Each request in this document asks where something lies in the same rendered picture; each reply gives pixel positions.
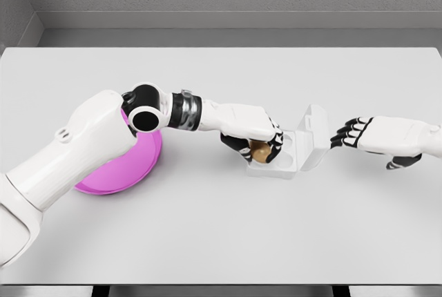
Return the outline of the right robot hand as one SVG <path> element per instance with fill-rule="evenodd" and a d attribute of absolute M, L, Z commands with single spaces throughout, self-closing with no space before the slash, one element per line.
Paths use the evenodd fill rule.
<path fill-rule="evenodd" d="M 357 117 L 336 131 L 331 147 L 348 146 L 391 155 L 386 169 L 402 169 L 417 163 L 428 154 L 430 129 L 436 125 L 400 117 Z"/>

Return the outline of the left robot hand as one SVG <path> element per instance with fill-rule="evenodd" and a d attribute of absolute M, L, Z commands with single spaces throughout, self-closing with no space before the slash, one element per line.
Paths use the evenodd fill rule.
<path fill-rule="evenodd" d="M 280 154 L 284 133 L 263 107 L 222 104 L 218 109 L 222 117 L 221 142 L 238 152 L 248 163 L 255 161 L 251 157 L 250 141 L 270 145 L 271 154 L 267 157 L 267 164 Z"/>

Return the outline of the brown egg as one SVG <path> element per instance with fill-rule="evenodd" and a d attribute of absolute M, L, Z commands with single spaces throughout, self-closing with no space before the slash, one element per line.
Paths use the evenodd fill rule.
<path fill-rule="evenodd" d="M 266 164 L 267 157 L 271 154 L 270 145 L 266 142 L 250 141 L 251 157 L 258 163 Z"/>

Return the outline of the white egg box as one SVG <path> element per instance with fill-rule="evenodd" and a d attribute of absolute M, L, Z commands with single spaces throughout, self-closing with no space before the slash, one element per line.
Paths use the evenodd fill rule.
<path fill-rule="evenodd" d="M 283 133 L 284 144 L 277 158 L 269 164 L 253 161 L 247 166 L 247 175 L 290 180 L 297 172 L 318 166 L 330 149 L 328 114 L 317 104 L 309 105 L 296 130 Z"/>

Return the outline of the pink bowl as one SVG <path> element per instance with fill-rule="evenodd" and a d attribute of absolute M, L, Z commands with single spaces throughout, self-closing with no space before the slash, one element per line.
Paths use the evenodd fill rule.
<path fill-rule="evenodd" d="M 92 195 L 108 195 L 124 191 L 143 180 L 160 156 L 162 134 L 138 133 L 137 142 L 124 155 L 94 170 L 75 189 Z"/>

